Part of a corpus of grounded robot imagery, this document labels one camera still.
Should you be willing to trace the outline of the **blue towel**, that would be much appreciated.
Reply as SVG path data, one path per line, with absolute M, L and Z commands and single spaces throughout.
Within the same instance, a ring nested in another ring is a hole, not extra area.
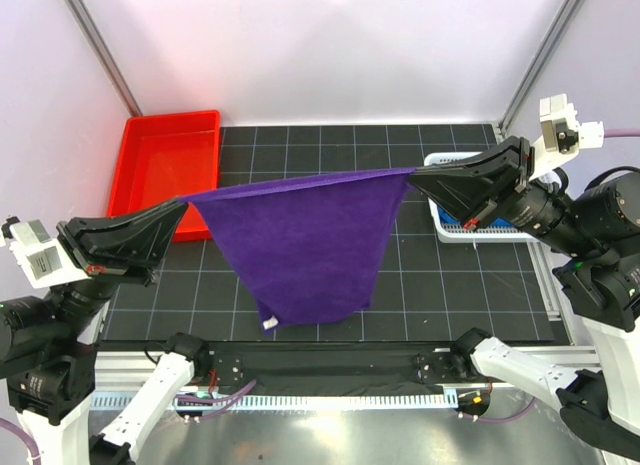
M 444 210 L 442 207 L 437 206 L 436 210 L 438 212 L 439 220 L 442 223 L 455 224 L 455 225 L 460 225 L 461 224 L 460 220 L 456 219 L 453 215 L 451 215 L 449 212 Z

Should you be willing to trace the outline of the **purple towel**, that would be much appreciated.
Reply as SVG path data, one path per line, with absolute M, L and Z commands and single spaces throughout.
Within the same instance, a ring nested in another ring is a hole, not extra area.
M 409 168 L 337 172 L 184 196 L 252 294 L 262 328 L 370 307 Z

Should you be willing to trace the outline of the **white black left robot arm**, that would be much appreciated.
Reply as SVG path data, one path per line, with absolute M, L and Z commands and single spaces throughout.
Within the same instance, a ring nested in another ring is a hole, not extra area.
M 188 206 L 173 198 L 137 212 L 60 222 L 9 217 L 1 242 L 43 297 L 1 304 L 1 377 L 33 464 L 133 464 L 186 385 L 212 371 L 206 341 L 177 333 L 139 392 L 102 431 L 91 434 L 99 344 L 90 325 L 124 284 L 149 286 Z

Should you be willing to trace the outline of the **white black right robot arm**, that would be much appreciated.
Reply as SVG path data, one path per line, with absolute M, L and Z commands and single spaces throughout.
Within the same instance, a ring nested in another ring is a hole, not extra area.
M 567 181 L 542 181 L 542 162 L 523 138 L 483 153 L 426 165 L 412 186 L 467 230 L 502 218 L 567 261 L 554 269 L 573 313 L 586 327 L 599 370 L 571 369 L 520 352 L 473 328 L 450 349 L 460 380 L 495 378 L 557 411 L 588 445 L 639 458 L 639 171 L 609 169 L 577 198 Z

